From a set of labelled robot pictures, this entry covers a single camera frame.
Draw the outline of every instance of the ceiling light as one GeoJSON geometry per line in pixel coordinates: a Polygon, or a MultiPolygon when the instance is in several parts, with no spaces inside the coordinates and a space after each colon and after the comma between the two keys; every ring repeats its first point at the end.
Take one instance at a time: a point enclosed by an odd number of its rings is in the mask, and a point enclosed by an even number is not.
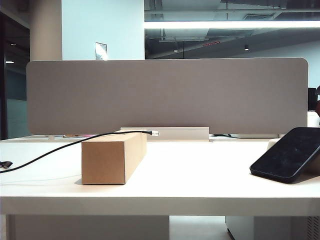
{"type": "Polygon", "coordinates": [[[320,21],[146,21],[145,29],[320,28],[320,21]]]}

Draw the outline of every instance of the smartphone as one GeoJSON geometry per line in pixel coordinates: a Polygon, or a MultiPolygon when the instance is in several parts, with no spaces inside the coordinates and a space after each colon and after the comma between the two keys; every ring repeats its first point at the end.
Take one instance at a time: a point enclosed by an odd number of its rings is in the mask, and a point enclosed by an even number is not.
{"type": "Polygon", "coordinates": [[[292,183],[320,154],[320,128],[296,127],[250,166],[253,175],[292,183]]]}

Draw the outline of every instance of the white desk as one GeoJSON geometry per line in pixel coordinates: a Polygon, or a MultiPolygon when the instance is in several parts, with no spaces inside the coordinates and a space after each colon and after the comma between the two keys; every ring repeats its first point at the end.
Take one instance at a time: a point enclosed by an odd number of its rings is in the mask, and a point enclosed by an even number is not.
{"type": "MultiPolygon", "coordinates": [[[[1,160],[18,166],[63,144],[0,142],[1,160]]],[[[320,177],[284,184],[250,174],[267,144],[149,142],[125,185],[81,185],[78,144],[1,174],[1,214],[319,216],[320,177]]]]}

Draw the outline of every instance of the desk privacy panel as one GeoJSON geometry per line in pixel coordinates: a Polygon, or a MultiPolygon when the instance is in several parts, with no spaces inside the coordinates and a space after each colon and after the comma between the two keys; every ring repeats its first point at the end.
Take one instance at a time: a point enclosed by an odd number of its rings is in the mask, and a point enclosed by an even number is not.
{"type": "Polygon", "coordinates": [[[213,134],[284,134],[307,125],[303,58],[32,61],[33,134],[120,127],[209,127],[213,134]]]}

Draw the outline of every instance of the brown cardboard box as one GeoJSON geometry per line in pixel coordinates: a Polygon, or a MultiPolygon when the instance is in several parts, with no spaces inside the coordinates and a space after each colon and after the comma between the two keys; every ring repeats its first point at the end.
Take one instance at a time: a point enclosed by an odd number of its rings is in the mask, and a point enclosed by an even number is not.
{"type": "Polygon", "coordinates": [[[144,133],[107,135],[83,141],[82,184],[125,184],[147,150],[144,133]]]}

